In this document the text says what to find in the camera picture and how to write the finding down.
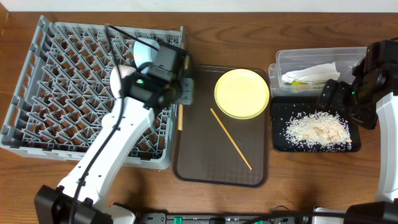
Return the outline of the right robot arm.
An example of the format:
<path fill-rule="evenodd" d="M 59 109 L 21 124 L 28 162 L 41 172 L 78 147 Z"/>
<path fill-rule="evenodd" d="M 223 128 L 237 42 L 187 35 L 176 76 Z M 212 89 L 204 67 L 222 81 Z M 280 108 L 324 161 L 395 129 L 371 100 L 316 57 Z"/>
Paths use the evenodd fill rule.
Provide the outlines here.
<path fill-rule="evenodd" d="M 343 223 L 397 223 L 397 39 L 367 47 L 350 84 L 328 80 L 317 100 L 366 129 L 380 126 L 381 168 L 376 200 L 338 214 Z"/>

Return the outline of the yellow plate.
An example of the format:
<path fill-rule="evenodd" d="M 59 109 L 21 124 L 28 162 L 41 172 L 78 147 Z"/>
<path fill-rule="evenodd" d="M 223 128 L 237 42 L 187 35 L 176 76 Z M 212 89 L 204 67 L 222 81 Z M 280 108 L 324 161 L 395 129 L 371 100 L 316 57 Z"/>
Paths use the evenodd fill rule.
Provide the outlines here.
<path fill-rule="evenodd" d="M 268 84 L 258 73 L 239 68 L 218 79 L 214 97 L 224 114 L 235 119 L 251 119 L 267 108 L 271 95 Z"/>

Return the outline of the light blue bowl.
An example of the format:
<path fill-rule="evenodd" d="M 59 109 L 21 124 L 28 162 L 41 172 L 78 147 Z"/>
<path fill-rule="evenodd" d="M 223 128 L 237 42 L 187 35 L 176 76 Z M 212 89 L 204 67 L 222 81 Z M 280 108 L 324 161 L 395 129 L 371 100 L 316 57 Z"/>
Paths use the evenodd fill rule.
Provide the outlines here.
<path fill-rule="evenodd" d="M 160 49 L 160 45 L 154 39 L 139 37 L 139 40 L 155 47 L 157 50 L 142 44 L 141 42 L 135 41 L 133 46 L 133 57 L 137 68 L 139 68 L 143 63 L 154 62 L 158 55 L 158 50 Z"/>

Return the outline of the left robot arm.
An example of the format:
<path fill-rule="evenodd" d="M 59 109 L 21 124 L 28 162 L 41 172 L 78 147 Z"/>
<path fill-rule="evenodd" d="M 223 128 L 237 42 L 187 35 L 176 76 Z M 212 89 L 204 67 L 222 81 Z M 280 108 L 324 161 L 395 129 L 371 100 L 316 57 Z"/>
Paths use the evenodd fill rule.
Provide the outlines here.
<path fill-rule="evenodd" d="M 134 223 L 122 205 L 106 206 L 114 179 L 140 136 L 159 110 L 177 103 L 192 71 L 188 51 L 161 43 L 153 62 L 123 76 L 114 67 L 120 97 L 102 119 L 103 128 L 86 154 L 56 189 L 41 186 L 34 198 L 39 223 Z"/>

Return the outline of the green snack wrapper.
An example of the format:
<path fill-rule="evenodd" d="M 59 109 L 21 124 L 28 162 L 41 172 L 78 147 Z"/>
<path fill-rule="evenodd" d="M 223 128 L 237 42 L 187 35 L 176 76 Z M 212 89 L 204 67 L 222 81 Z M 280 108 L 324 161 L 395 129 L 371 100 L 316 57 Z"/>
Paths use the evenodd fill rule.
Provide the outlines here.
<path fill-rule="evenodd" d="M 295 92 L 300 91 L 321 91 L 325 86 L 324 83 L 306 83 L 306 82 L 299 82 L 293 81 L 292 88 Z"/>

